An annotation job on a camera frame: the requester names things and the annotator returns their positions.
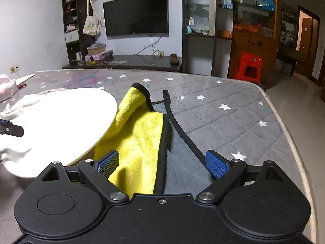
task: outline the white drawer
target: white drawer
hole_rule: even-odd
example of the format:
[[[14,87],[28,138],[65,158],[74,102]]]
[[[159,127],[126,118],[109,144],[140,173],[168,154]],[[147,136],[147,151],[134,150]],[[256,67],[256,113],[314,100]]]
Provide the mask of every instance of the white drawer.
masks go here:
[[[66,43],[79,40],[79,33],[78,30],[71,31],[65,34],[65,41]]]

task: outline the tv stand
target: tv stand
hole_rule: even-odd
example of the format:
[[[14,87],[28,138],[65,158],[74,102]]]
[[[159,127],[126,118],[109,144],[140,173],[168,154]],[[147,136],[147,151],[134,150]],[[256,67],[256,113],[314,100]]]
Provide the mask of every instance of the tv stand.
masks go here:
[[[117,55],[98,60],[96,64],[90,64],[88,61],[72,61],[62,69],[136,69],[180,72],[181,64],[181,57],[178,57],[178,64],[171,64],[169,56]]]

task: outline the white plate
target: white plate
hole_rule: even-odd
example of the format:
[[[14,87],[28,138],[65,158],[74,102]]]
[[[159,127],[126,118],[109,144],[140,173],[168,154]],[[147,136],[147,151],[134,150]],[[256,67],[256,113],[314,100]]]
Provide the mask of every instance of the white plate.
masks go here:
[[[0,135],[0,143],[18,152],[31,149],[20,160],[6,161],[6,169],[23,177],[37,177],[52,161],[73,164],[104,136],[117,111],[115,98],[94,88],[48,95],[13,119],[23,137]]]

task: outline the wall socket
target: wall socket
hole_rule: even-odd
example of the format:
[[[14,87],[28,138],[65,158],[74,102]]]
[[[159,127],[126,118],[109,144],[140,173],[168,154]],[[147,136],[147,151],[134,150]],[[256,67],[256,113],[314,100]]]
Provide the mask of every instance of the wall socket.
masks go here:
[[[13,74],[15,72],[19,71],[19,67],[18,66],[12,66],[9,68],[9,72],[10,74]]]

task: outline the black tv screen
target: black tv screen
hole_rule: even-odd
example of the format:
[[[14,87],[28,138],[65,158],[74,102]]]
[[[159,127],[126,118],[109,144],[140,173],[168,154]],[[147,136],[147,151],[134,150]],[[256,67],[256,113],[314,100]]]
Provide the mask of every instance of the black tv screen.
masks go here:
[[[167,0],[115,0],[104,3],[106,36],[168,33]]]

